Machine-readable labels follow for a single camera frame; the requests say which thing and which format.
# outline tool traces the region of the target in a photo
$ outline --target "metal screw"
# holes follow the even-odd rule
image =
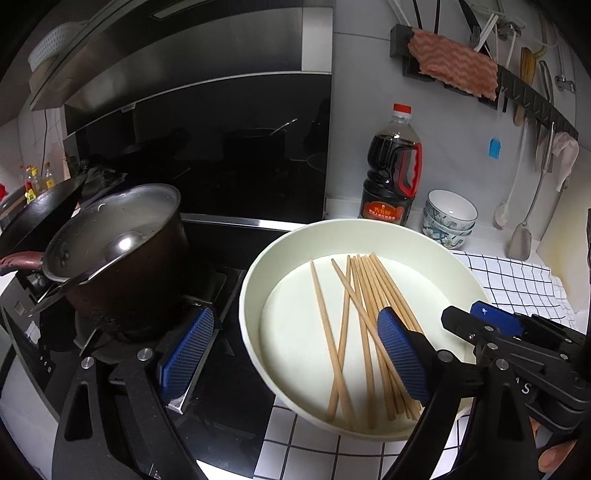
[[[151,348],[142,348],[138,352],[138,360],[145,362],[146,360],[150,360],[154,355],[154,351]]]
[[[504,358],[496,359],[495,365],[499,370],[503,370],[503,371],[507,370],[509,368],[509,362],[507,360],[505,360]]]
[[[448,352],[447,350],[439,350],[437,352],[437,358],[443,363],[448,364],[453,360],[453,353]]]
[[[95,359],[91,356],[87,356],[82,360],[81,366],[84,370],[88,370],[95,364]]]

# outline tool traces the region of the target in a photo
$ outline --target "black glass backsplash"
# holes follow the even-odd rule
[[[114,184],[163,182],[181,191],[184,213],[321,220],[331,82],[264,74],[142,100],[66,138],[70,170],[89,172],[86,199]]]

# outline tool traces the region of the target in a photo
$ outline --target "large white bowl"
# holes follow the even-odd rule
[[[346,430],[340,406],[335,422],[326,421],[333,370],[308,262],[315,261],[337,342],[344,288],[330,259],[334,258],[345,271],[347,254],[371,252],[381,258],[435,349],[446,348],[460,360],[474,363],[472,346],[443,329],[441,313],[450,305],[469,312],[475,301],[486,301],[476,278],[433,240],[375,220],[314,223],[269,245],[246,274],[240,293],[240,327],[246,349],[262,379],[297,414],[336,433],[380,441],[402,440],[409,437],[415,422],[404,415],[392,422],[387,420],[373,345],[378,427],[367,427],[366,378],[353,304],[343,374],[359,423],[355,432]]]

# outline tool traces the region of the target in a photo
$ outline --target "finger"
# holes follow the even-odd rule
[[[538,429],[540,428],[540,422],[530,418],[531,429],[534,431],[534,438],[538,434]]]
[[[538,469],[540,472],[552,473],[556,470],[564,459],[569,455],[573,449],[575,440],[570,442],[561,443],[555,447],[546,450],[538,459]]]

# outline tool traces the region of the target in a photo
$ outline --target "stacked bowls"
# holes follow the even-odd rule
[[[457,193],[433,190],[423,209],[423,234],[445,248],[458,248],[472,234],[478,212]]]

